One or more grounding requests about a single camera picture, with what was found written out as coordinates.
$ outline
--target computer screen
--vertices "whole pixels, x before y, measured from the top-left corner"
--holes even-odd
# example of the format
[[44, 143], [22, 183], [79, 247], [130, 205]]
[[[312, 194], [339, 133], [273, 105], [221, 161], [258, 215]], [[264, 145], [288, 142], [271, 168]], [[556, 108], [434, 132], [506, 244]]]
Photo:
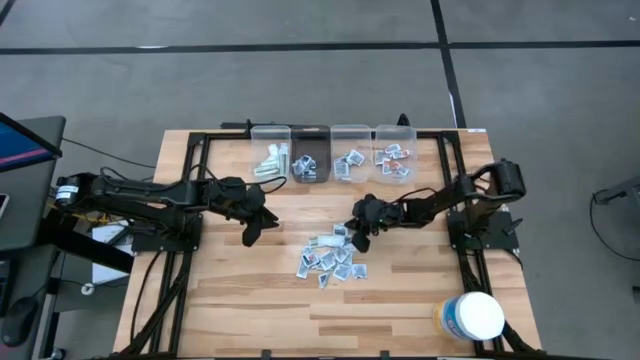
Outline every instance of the computer screen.
[[58, 158], [60, 150], [0, 113], [0, 172]]

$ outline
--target gray floor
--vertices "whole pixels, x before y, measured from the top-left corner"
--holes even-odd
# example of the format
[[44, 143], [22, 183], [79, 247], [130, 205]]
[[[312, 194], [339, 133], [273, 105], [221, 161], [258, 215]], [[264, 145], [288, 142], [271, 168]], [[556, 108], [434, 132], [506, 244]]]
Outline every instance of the gray floor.
[[[442, 1], [451, 41], [640, 38], [634, 1]], [[434, 41], [428, 1], [18, 0], [0, 47]], [[544, 348], [630, 359], [640, 353], [640, 265], [607, 252], [589, 228], [590, 194], [640, 175], [640, 48], [452, 52], [469, 127], [487, 128], [496, 157], [523, 168], [529, 194], [511, 206]], [[437, 50], [243, 54], [0, 56], [0, 109], [61, 114], [65, 136], [153, 163], [162, 133], [222, 121], [391, 123], [451, 127]], [[58, 174], [110, 165], [148, 171], [65, 144]], [[640, 257], [637, 211], [596, 208], [605, 238]], [[67, 259], [65, 274], [89, 279]], [[106, 354], [124, 291], [101, 301], [70, 285], [57, 345]], [[97, 339], [84, 342], [90, 331]]]

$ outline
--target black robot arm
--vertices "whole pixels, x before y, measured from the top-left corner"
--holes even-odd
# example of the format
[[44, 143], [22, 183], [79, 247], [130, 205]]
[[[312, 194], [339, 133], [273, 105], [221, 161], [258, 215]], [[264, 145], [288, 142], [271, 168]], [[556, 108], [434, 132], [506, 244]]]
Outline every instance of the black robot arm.
[[134, 220], [133, 251], [194, 250], [197, 244], [189, 239], [199, 238], [203, 211], [246, 224], [246, 246], [252, 246], [263, 229], [278, 226], [278, 217], [264, 207], [260, 186], [237, 177], [163, 185], [81, 173], [61, 177], [57, 185], [56, 206], [63, 211], [100, 211]]
[[[478, 192], [476, 180], [490, 174], [489, 186]], [[431, 223], [435, 216], [462, 202], [465, 229], [473, 234], [486, 228], [488, 219], [502, 204], [520, 199], [526, 193], [520, 167], [502, 159], [486, 165], [473, 174], [461, 174], [444, 189], [425, 199], [405, 199], [408, 193], [393, 202], [377, 199], [367, 194], [353, 207], [353, 219], [345, 226], [355, 230], [353, 245], [360, 252], [367, 252], [371, 241], [368, 235], [378, 235], [395, 227], [421, 228]]]

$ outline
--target desk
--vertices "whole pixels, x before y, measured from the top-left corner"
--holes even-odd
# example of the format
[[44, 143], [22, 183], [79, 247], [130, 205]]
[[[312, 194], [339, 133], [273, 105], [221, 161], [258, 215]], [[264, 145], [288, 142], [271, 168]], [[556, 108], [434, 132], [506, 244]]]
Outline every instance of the desk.
[[[165, 133], [155, 182], [180, 178], [188, 136], [184, 130]], [[468, 172], [493, 162], [486, 133], [461, 130], [460, 140]], [[250, 179], [248, 140], [216, 140], [211, 146], [208, 166], [217, 177]], [[471, 342], [440, 337], [432, 324], [434, 304], [463, 292], [444, 214], [420, 230], [394, 229], [373, 238], [369, 252], [354, 257], [354, 263], [367, 264], [366, 280], [342, 283], [332, 278], [320, 290], [317, 273], [307, 280], [295, 277], [308, 238], [348, 220], [354, 202], [366, 193], [391, 200], [425, 186], [441, 188], [435, 141], [418, 140], [418, 156], [412, 186], [287, 183], [267, 196], [266, 206], [280, 218], [280, 227], [263, 232], [252, 248], [242, 246], [243, 227], [205, 213], [178, 355], [257, 357], [262, 349], [271, 349], [274, 356], [378, 356], [381, 350], [394, 356], [473, 354]], [[114, 351], [129, 343], [133, 307], [152, 257], [149, 253], [135, 259]], [[519, 265], [504, 251], [486, 251], [486, 258], [494, 295], [507, 319], [527, 343], [539, 347]], [[151, 270], [136, 332], [156, 307], [163, 264], [164, 255]], [[168, 346], [173, 311], [167, 314], [161, 350]]]

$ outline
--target wooden plank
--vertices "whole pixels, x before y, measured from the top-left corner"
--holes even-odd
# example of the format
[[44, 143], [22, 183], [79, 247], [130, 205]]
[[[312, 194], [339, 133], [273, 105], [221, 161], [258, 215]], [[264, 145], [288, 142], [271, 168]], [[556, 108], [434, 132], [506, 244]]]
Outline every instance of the wooden plank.
[[[188, 131], [167, 131], [154, 181], [180, 178]], [[486, 133], [460, 132], [465, 165], [473, 171], [493, 161]], [[214, 141], [208, 166], [218, 177], [249, 178], [249, 141]], [[433, 140], [419, 140], [416, 183], [287, 184], [267, 196], [280, 227], [265, 231], [251, 248], [242, 245], [244, 227], [204, 214], [200, 249], [194, 254], [179, 356], [376, 356], [390, 350], [398, 356], [469, 355], [470, 342], [441, 337], [433, 326], [436, 303], [462, 292], [456, 254], [449, 247], [444, 214], [422, 229], [396, 229], [373, 238], [366, 254], [369, 278], [341, 282], [331, 278], [318, 289], [318, 273], [295, 277], [308, 238], [331, 231], [348, 220], [353, 203], [367, 193], [386, 200], [421, 187], [443, 186], [440, 159]], [[455, 170], [452, 155], [450, 167]], [[136, 257], [114, 344], [129, 342], [133, 306], [152, 254]], [[487, 251], [495, 296], [525, 341], [539, 340], [519, 265], [501, 251]], [[153, 312], [164, 255], [153, 267], [142, 296], [136, 329]], [[162, 330], [166, 349], [173, 311]]]

